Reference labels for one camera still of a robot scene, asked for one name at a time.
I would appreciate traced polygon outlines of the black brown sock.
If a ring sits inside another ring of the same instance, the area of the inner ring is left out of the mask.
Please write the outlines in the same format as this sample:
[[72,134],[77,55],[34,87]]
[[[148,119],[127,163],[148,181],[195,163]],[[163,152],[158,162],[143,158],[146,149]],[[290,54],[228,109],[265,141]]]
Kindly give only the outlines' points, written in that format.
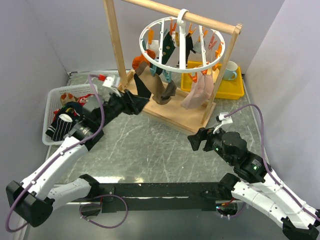
[[148,98],[151,97],[151,92],[148,90],[146,85],[142,82],[142,80],[139,78],[139,76],[135,73],[134,76],[134,82],[137,89],[137,95],[142,98]]

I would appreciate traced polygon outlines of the tan brown ribbed sock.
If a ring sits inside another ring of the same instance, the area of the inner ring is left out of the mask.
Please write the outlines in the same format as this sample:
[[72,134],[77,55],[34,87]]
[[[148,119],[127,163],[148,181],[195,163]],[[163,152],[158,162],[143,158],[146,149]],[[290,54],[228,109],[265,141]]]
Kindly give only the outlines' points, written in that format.
[[135,74],[139,76],[148,90],[151,92],[152,99],[159,105],[166,105],[171,97],[176,95],[177,86],[172,80],[165,87],[160,76],[155,73],[151,74],[150,67],[146,62],[142,62],[135,70]]

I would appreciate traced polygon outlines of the navy patterned sock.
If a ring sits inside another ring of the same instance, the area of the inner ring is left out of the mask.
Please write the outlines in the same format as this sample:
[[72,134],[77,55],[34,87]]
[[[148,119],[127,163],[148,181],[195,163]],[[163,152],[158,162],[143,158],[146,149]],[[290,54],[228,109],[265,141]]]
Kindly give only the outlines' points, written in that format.
[[69,114],[73,114],[74,116],[81,116],[82,112],[83,112],[83,106],[80,103],[75,101],[66,103],[60,109],[61,114],[69,113]]

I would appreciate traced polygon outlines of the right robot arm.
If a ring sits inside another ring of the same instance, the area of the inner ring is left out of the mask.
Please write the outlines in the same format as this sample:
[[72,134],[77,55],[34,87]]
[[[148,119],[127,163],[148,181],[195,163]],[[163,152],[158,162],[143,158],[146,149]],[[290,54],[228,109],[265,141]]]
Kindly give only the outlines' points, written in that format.
[[193,151],[205,141],[203,151],[215,151],[234,173],[218,183],[223,199],[241,200],[273,220],[289,240],[315,240],[319,236],[320,211],[292,193],[263,159],[247,149],[234,131],[200,128],[187,137]]

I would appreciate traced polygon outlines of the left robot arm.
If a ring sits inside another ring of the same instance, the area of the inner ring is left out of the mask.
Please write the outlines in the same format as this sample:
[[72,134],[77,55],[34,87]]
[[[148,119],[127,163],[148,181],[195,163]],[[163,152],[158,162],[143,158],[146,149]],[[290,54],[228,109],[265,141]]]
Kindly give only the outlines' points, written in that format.
[[132,94],[129,90],[111,93],[105,101],[95,94],[82,106],[81,117],[64,138],[54,154],[21,182],[11,181],[5,191],[10,206],[5,229],[12,213],[17,213],[27,224],[38,227],[52,212],[77,199],[94,201],[99,195],[99,182],[89,175],[80,176],[66,187],[53,189],[68,167],[88,153],[104,135],[103,127],[118,115],[139,115],[149,98]]

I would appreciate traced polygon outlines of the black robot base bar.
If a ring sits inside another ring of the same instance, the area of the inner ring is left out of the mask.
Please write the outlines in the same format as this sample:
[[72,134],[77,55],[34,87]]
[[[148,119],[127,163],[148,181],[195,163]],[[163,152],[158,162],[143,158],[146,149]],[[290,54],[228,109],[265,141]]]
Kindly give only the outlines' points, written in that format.
[[218,182],[102,183],[91,198],[72,203],[102,203],[103,213],[124,211],[202,210],[215,211],[216,205],[232,199],[231,191]]

